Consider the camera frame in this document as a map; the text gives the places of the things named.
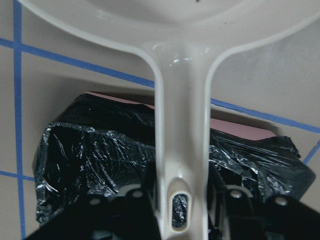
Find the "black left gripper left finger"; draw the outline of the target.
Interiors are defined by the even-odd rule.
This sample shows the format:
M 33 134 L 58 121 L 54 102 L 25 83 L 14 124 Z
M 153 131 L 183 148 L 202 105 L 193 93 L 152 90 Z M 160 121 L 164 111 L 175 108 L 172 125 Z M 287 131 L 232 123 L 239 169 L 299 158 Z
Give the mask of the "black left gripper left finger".
M 146 167 L 142 185 L 124 186 L 108 199 L 90 194 L 27 237 L 29 240 L 159 240 L 155 216 L 156 165 Z

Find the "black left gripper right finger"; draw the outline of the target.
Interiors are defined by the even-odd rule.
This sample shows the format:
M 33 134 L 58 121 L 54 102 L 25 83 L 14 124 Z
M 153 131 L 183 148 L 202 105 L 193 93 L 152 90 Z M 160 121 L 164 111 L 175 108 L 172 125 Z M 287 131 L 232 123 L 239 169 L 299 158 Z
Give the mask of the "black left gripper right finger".
M 320 214 L 287 195 L 266 202 L 249 196 L 240 186 L 226 185 L 211 165 L 207 183 L 210 240 L 318 240 Z

